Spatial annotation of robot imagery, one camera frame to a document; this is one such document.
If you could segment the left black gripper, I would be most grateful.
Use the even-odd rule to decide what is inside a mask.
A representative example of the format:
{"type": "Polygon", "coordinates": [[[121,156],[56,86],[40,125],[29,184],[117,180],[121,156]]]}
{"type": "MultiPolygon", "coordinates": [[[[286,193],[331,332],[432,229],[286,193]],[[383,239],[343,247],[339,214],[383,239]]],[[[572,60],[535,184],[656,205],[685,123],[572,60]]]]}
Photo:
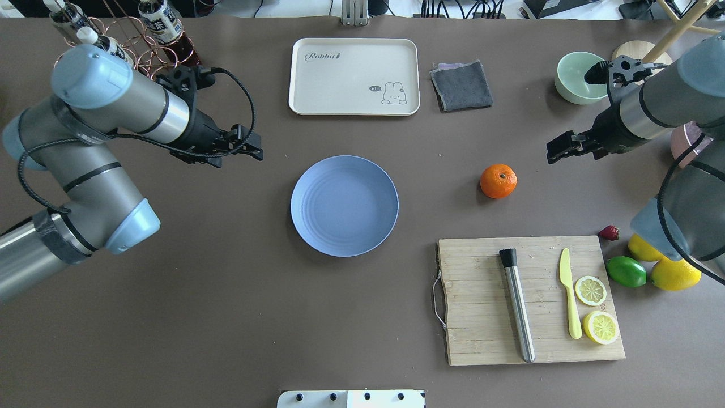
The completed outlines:
{"type": "Polygon", "coordinates": [[[170,154],[188,164],[209,164],[220,168],[222,158],[209,155],[244,154],[262,161],[261,135],[245,126],[234,125],[230,131],[223,131],[205,113],[194,109],[190,122],[183,134],[170,143],[170,154]]]}

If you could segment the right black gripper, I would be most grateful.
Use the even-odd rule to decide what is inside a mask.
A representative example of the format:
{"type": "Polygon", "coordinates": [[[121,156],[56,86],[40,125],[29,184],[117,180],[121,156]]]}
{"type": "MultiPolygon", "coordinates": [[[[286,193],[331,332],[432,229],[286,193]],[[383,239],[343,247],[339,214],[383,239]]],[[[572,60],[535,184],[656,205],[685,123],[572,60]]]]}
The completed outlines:
{"type": "Polygon", "coordinates": [[[547,163],[570,157],[591,154],[595,159],[609,154],[629,152],[629,131],[624,126],[618,108],[607,108],[598,114],[590,130],[584,134],[566,131],[547,142],[547,163]]]}

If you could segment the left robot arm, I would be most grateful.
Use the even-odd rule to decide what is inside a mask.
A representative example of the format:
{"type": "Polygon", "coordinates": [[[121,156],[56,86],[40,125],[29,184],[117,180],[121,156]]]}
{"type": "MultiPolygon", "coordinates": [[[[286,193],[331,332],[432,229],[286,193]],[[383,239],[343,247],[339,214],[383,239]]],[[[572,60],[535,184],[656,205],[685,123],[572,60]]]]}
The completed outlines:
{"type": "Polygon", "coordinates": [[[3,146],[43,209],[2,234],[2,304],[105,248],[120,254],[155,234],[160,219],[107,147],[136,139],[186,163],[262,160],[254,125],[220,129],[197,108],[197,91],[220,67],[179,66],[152,79],[92,45],[68,49],[52,94],[14,118],[3,146]]]}

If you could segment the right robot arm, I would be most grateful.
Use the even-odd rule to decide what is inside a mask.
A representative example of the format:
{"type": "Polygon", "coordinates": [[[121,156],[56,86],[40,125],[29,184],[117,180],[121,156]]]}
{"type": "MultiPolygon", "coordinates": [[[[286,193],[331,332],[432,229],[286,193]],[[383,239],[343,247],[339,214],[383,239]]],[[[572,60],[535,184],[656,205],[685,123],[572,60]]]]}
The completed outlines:
{"type": "Polygon", "coordinates": [[[671,136],[674,157],[658,193],[634,217],[632,230],[673,261],[683,260],[723,283],[723,33],[670,65],[626,55],[586,65],[579,79],[603,84],[609,107],[588,131],[547,143],[547,161],[624,154],[671,136]]]}

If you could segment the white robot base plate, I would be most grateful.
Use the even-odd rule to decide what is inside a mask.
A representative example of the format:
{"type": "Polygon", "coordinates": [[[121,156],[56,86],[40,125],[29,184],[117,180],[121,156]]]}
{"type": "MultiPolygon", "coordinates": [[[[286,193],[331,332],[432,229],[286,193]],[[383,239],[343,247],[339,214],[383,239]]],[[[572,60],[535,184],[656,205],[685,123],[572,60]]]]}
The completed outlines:
{"type": "Polygon", "coordinates": [[[288,390],[277,407],[426,407],[424,390],[288,390]]]}

